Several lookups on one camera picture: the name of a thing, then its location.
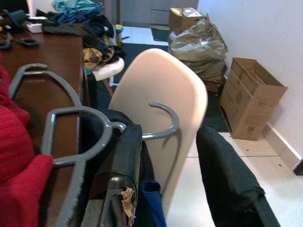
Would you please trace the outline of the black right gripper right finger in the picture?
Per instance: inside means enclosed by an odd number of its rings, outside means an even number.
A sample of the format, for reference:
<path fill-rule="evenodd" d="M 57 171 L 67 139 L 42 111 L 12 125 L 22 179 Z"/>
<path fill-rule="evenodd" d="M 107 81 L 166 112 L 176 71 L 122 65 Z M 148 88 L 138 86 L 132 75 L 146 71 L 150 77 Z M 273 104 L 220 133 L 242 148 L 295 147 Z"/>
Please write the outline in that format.
<path fill-rule="evenodd" d="M 264 189 L 223 136 L 201 127 L 196 146 L 215 227 L 281 227 Z"/>

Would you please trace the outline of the blue plastic clothes hanger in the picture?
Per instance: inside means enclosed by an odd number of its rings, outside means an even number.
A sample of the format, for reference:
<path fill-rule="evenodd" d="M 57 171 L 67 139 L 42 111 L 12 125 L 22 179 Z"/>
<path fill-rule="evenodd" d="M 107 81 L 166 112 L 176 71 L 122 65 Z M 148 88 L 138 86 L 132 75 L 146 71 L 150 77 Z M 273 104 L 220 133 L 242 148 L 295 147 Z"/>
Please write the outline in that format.
<path fill-rule="evenodd" d="M 67 166 L 73 167 L 73 173 L 69 188 L 66 193 L 59 216 L 57 217 L 54 225 L 54 227 L 70 227 L 76 207 L 79 202 L 87 162 L 103 152 L 105 147 L 109 144 L 114 128 L 119 129 L 123 133 L 127 126 L 122 122 L 111 122 L 102 112 L 97 109 L 83 106 L 79 96 L 71 87 L 71 85 L 65 79 L 55 74 L 54 72 L 46 71 L 46 68 L 47 65 L 40 63 L 24 65 L 18 69 L 9 86 L 9 97 L 13 98 L 24 77 L 49 77 L 55 80 L 65 90 L 73 103 L 72 107 L 53 109 L 47 114 L 45 121 L 45 131 L 41 145 L 41 153 L 43 155 L 52 154 L 56 118 L 59 115 L 72 113 L 91 114 L 97 117 L 103 125 L 103 133 L 92 148 L 80 154 L 59 157 L 53 160 L 53 165 L 55 168 L 63 168 Z M 150 103 L 149 105 L 151 107 L 166 111 L 171 116 L 172 122 L 171 125 L 162 132 L 142 134 L 142 141 L 157 140 L 175 134 L 179 127 L 179 119 L 175 111 L 161 103 Z"/>

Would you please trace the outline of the red garment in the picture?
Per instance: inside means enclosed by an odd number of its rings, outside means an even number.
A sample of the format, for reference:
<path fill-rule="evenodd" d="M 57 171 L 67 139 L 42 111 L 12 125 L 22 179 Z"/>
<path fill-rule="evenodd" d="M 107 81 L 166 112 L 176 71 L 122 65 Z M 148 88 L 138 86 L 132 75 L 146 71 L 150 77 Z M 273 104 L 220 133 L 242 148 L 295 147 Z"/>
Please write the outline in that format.
<path fill-rule="evenodd" d="M 0 227 L 38 227 L 53 158 L 34 154 L 30 114 L 9 97 L 10 83 L 0 54 Z"/>

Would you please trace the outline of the large open cardboard box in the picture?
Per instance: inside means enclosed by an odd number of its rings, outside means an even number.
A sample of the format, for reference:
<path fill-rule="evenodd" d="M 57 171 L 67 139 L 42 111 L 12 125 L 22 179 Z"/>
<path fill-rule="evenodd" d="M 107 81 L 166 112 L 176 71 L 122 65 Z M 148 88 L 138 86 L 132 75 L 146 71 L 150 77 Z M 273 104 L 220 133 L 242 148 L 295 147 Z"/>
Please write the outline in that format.
<path fill-rule="evenodd" d="M 257 60 L 234 57 L 220 97 L 231 136 L 258 140 L 286 90 Z"/>

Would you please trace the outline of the beige plastic chair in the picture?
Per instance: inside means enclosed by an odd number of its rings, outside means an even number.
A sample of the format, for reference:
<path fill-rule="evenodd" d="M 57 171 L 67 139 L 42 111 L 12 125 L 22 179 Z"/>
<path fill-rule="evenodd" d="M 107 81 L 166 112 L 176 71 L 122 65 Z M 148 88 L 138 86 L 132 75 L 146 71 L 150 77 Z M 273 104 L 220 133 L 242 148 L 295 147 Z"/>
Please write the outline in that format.
<path fill-rule="evenodd" d="M 109 109 L 124 113 L 143 133 L 165 131 L 172 123 L 160 103 L 178 116 L 176 132 L 146 141 L 155 180 L 161 187 L 162 207 L 168 213 L 187 154 L 204 119 L 208 95 L 202 80 L 185 64 L 161 49 L 140 53 L 123 74 Z"/>

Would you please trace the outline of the white plastic chair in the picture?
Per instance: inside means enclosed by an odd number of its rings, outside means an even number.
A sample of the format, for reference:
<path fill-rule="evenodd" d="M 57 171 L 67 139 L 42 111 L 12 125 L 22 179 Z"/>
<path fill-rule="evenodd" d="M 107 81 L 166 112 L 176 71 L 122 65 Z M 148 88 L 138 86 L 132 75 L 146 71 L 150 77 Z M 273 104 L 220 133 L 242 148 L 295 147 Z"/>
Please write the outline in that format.
<path fill-rule="evenodd" d="M 95 80 L 101 81 L 103 85 L 105 86 L 107 92 L 112 97 L 113 96 L 113 90 L 112 87 L 117 87 L 119 84 L 114 82 L 114 76 L 122 72 L 122 70 L 125 67 L 125 61 L 122 58 L 118 58 L 117 61 L 113 63 L 106 64 L 104 66 L 100 66 L 98 68 L 95 68 L 95 70 L 92 71 Z"/>

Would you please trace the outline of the yellow patterned cloth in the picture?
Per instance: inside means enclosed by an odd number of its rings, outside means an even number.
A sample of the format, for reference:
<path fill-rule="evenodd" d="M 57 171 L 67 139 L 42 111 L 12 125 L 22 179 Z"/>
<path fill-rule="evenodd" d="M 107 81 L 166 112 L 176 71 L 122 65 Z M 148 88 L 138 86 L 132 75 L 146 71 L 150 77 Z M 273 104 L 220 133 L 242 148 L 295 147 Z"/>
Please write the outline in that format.
<path fill-rule="evenodd" d="M 96 48 L 84 48 L 83 58 L 84 64 L 87 68 L 94 67 L 109 61 L 113 57 L 111 50 L 109 52 L 102 52 Z"/>

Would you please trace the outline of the brown wooden desk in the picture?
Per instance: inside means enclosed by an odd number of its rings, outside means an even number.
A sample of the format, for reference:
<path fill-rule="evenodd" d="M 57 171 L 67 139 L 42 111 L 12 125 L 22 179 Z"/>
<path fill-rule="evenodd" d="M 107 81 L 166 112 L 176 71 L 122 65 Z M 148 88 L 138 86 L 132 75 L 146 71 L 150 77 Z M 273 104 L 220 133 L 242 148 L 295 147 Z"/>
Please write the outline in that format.
<path fill-rule="evenodd" d="M 12 50 L 2 52 L 2 66 L 15 76 L 26 64 L 43 63 L 47 69 L 64 78 L 77 92 L 82 93 L 83 62 L 82 38 L 78 36 L 15 34 L 15 38 L 31 37 L 39 42 L 35 48 L 13 42 Z M 69 95 L 50 78 L 26 78 L 14 96 L 14 101 L 31 115 L 28 131 L 35 153 L 40 153 L 47 113 L 73 103 Z M 53 156 L 74 155 L 79 150 L 79 118 L 77 114 L 57 118 L 53 139 Z M 39 227 L 54 227 L 69 188 L 73 168 L 53 169 L 40 202 Z"/>

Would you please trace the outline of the yellow capped bottle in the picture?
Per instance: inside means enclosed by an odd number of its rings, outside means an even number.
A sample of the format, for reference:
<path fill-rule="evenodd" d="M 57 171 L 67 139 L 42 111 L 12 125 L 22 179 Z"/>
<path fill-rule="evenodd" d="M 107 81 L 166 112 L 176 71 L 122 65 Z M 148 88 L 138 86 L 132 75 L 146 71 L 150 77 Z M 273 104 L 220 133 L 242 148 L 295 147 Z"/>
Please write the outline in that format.
<path fill-rule="evenodd" d="M 123 45 L 122 37 L 121 37 L 123 26 L 121 24 L 116 24 L 115 29 L 116 29 L 116 44 L 117 46 L 121 47 Z"/>

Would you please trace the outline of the crumpled plastic bag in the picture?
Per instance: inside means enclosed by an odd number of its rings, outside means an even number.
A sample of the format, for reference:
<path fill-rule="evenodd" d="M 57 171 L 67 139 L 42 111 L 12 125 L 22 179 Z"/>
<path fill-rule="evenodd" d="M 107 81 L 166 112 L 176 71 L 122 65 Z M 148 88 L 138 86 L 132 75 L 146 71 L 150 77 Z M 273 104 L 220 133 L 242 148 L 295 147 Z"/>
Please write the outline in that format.
<path fill-rule="evenodd" d="M 227 70 L 228 47 L 208 15 L 175 37 L 168 53 L 188 66 L 203 81 L 220 83 Z"/>

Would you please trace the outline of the black cloth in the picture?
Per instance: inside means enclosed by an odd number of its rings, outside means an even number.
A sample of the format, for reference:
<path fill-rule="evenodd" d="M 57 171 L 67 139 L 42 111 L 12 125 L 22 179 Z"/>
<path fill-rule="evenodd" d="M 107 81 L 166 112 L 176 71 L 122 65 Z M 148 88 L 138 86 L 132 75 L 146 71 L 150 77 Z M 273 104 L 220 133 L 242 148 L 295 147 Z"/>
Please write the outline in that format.
<path fill-rule="evenodd" d="M 96 37 L 93 33 L 81 26 L 60 24 L 50 20 L 42 22 L 42 32 L 54 35 L 74 35 L 80 37 Z"/>

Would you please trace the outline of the small cardboard box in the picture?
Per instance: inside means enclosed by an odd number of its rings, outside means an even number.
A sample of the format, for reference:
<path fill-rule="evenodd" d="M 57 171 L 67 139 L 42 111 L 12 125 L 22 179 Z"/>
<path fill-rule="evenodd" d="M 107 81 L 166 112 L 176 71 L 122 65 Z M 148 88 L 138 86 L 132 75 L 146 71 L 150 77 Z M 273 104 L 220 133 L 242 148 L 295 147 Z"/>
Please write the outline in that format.
<path fill-rule="evenodd" d="M 169 12 L 169 31 L 179 35 L 185 30 L 196 25 L 206 15 L 198 12 L 194 8 L 170 8 Z"/>

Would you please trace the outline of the teal cloth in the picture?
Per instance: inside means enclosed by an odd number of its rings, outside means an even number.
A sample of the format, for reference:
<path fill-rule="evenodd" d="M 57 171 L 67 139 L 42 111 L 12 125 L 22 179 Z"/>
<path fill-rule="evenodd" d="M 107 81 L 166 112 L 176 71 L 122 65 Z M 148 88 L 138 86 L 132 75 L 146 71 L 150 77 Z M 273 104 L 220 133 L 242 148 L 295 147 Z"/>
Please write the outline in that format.
<path fill-rule="evenodd" d="M 50 19 L 59 23 L 83 23 L 99 15 L 104 4 L 92 0 L 54 0 L 52 6 L 56 12 L 49 14 Z"/>

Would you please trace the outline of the small white box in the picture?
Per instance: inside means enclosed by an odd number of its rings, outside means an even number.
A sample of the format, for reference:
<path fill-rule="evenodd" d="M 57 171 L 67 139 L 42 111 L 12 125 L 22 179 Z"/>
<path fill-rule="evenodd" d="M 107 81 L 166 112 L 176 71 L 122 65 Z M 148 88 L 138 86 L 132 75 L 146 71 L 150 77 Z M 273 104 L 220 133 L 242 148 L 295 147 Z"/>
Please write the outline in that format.
<path fill-rule="evenodd" d="M 27 30 L 33 34 L 42 33 L 42 23 L 32 23 L 32 22 L 25 22 L 25 26 Z"/>

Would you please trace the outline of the black handled scissors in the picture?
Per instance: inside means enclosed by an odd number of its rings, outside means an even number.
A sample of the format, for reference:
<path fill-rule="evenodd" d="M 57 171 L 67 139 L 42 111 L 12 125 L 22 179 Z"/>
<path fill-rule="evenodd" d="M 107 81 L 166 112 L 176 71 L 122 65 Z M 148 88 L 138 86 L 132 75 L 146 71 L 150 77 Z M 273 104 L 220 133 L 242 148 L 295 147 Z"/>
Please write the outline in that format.
<path fill-rule="evenodd" d="M 20 38 L 16 39 L 10 33 L 0 34 L 4 40 L 0 40 L 0 50 L 1 51 L 10 51 L 12 50 L 12 42 L 19 43 L 20 45 L 28 48 L 38 47 L 39 43 L 32 38 Z"/>

